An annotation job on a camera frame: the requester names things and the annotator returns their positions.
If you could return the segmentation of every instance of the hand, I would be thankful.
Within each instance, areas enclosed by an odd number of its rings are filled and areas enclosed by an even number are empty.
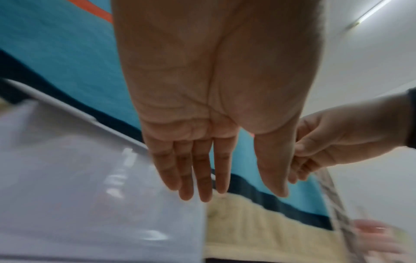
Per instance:
[[[406,94],[335,107],[302,118],[289,182],[306,180],[321,167],[359,162],[403,146],[411,120]]]
[[[400,244],[386,230],[388,226],[376,220],[354,220],[358,231],[358,245],[361,251],[367,254],[370,251],[383,253],[404,253]]]
[[[322,46],[319,0],[113,1],[123,73],[168,188],[202,201],[228,189],[240,127],[264,184],[286,196],[295,129]]]

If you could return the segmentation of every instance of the palm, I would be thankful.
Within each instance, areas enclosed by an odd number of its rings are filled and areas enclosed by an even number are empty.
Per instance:
[[[278,1],[202,2],[166,8],[169,1],[153,1],[147,8],[157,10],[154,17],[142,8],[128,21],[140,38],[117,36],[123,72],[155,166],[169,188],[189,199],[192,164],[201,200],[208,201],[211,146],[217,189],[223,193],[243,127],[256,134],[264,183],[285,195],[296,122],[319,59],[319,39],[303,30],[316,25],[287,20],[282,26],[281,19],[299,10],[286,10],[282,17]],[[187,9],[192,12],[183,17]],[[120,4],[113,12],[115,28],[122,29],[131,11]]]

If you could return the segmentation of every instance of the black sleeve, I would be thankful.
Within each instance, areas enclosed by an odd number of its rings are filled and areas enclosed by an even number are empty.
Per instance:
[[[410,104],[412,106],[412,128],[406,146],[416,149],[416,88],[409,89],[407,95],[410,98]]]

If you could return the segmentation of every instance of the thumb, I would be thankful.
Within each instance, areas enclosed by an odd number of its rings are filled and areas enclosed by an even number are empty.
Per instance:
[[[295,155],[306,157],[327,148],[339,138],[338,129],[333,125],[320,123],[320,125],[306,134],[295,144]]]

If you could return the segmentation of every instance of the ceiling light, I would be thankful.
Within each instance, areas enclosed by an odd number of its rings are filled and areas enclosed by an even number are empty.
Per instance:
[[[352,24],[352,27],[357,26],[361,24],[364,20],[372,16],[375,12],[380,10],[383,6],[390,3],[391,0],[382,0],[377,5],[375,5],[373,8],[371,8],[367,13],[365,13],[362,17],[360,17],[354,24]]]

